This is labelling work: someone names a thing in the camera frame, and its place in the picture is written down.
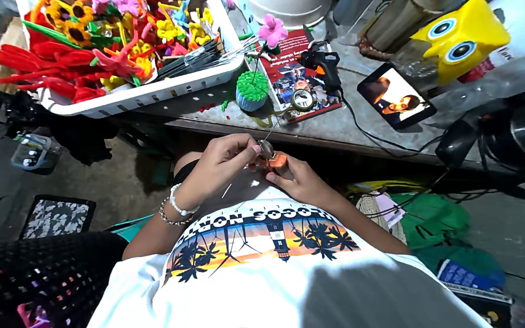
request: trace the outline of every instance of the floral pattern mat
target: floral pattern mat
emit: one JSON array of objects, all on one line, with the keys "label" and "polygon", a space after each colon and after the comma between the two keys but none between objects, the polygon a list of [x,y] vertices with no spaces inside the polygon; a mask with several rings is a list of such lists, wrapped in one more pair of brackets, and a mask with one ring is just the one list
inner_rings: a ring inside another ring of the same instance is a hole
[{"label": "floral pattern mat", "polygon": [[94,202],[60,197],[36,196],[20,239],[31,239],[84,232],[90,226]]}]

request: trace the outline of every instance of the lighthouse print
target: lighthouse print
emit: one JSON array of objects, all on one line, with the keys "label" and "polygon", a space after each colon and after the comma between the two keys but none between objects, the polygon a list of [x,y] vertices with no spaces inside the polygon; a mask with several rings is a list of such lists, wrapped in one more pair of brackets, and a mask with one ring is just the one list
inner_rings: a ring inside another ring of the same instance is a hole
[{"label": "lighthouse print", "polygon": [[279,258],[285,262],[289,260],[289,248],[287,247],[287,240],[285,239],[285,230],[283,229],[283,220],[278,222],[266,224],[269,235],[275,244],[275,252],[279,254]]}]

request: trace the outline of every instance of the black mesh fabric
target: black mesh fabric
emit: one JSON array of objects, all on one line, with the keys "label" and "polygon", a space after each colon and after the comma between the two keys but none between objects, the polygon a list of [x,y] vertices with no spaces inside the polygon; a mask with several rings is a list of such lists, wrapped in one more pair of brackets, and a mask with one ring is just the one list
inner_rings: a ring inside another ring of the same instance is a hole
[{"label": "black mesh fabric", "polygon": [[126,246],[110,232],[0,243],[0,327],[24,327],[18,305],[29,302],[54,328],[86,327]]}]

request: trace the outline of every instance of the red magazine cover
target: red magazine cover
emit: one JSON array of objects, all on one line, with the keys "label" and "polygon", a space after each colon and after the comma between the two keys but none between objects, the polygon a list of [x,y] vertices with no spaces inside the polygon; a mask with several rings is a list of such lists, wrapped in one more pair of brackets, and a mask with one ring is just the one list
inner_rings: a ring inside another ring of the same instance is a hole
[{"label": "red magazine cover", "polygon": [[[325,83],[321,76],[296,61],[295,56],[307,50],[308,45],[309,41],[303,30],[290,31],[287,39],[279,42],[279,55],[270,62],[261,59],[281,110],[291,108],[284,116],[289,123],[300,122],[341,107],[337,94],[325,92]],[[308,111],[300,111],[291,106],[291,96],[299,89],[309,91],[313,97],[313,107]]]}]

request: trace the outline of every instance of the hand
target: hand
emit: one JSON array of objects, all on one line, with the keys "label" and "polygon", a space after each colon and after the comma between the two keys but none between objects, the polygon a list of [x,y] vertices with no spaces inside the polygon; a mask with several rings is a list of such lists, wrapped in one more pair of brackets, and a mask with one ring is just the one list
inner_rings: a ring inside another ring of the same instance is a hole
[{"label": "hand", "polygon": [[341,196],[327,185],[313,169],[302,160],[287,155],[289,169],[295,180],[290,181],[276,173],[267,173],[266,179],[285,190],[289,196],[301,203],[314,205],[326,209],[334,197]]},{"label": "hand", "polygon": [[212,139],[186,180],[175,191],[176,204],[191,210],[226,187],[245,166],[255,168],[260,146],[250,134]]}]

